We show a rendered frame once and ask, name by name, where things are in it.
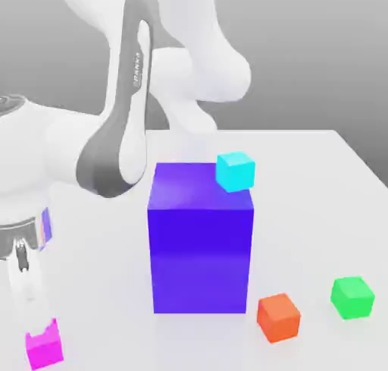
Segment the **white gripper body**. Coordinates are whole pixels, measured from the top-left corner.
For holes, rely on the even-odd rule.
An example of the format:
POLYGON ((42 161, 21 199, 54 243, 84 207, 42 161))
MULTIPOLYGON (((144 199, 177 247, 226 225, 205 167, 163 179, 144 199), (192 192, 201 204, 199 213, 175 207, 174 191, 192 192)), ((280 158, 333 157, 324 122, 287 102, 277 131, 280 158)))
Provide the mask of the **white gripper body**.
POLYGON ((16 253, 8 258, 8 277, 16 310, 25 329, 44 329, 46 300, 37 255, 28 255, 27 262, 29 269, 20 270, 16 253))

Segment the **small magenta cube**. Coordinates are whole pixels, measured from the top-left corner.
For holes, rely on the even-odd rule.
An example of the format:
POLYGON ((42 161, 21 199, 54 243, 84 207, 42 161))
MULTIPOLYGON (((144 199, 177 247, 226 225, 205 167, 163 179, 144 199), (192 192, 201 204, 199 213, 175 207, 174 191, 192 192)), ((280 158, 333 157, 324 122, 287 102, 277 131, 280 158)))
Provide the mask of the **small magenta cube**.
POLYGON ((61 336, 55 318, 40 335, 25 334, 27 357, 32 371, 64 360, 61 336))

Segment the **small cyan cube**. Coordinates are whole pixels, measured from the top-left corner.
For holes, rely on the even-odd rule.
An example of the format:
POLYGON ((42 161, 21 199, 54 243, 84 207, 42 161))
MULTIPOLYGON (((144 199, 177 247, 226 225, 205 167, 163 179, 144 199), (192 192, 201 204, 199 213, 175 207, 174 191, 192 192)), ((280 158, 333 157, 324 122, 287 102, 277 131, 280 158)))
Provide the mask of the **small cyan cube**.
POLYGON ((216 181, 228 193, 249 190, 255 183, 255 161, 241 151, 219 154, 216 181))

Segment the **small orange cube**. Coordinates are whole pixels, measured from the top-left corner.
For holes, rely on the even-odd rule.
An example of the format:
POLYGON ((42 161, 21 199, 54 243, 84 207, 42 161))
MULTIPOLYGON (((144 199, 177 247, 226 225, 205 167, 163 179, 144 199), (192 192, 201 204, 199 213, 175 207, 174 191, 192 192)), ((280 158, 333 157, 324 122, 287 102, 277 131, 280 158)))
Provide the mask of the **small orange cube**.
POLYGON ((301 313, 286 293, 258 301, 257 323, 272 344, 296 337, 300 321, 301 313))

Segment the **small green cube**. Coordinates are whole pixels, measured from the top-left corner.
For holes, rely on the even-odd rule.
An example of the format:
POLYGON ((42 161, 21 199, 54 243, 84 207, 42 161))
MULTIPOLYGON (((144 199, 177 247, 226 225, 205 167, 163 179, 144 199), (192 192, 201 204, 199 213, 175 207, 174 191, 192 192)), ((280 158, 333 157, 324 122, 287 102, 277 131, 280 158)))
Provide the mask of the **small green cube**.
POLYGON ((330 301, 342 319, 369 317, 375 294, 361 276, 336 278, 330 301))

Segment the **large purple box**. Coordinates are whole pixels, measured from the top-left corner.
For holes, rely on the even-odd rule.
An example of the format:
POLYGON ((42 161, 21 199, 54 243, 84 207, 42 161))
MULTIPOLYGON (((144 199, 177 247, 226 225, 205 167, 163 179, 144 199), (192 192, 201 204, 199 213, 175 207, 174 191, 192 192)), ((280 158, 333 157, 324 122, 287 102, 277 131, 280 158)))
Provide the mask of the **large purple box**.
POLYGON ((155 313, 244 313, 254 225, 249 191, 213 163, 159 162, 147 207, 155 313))

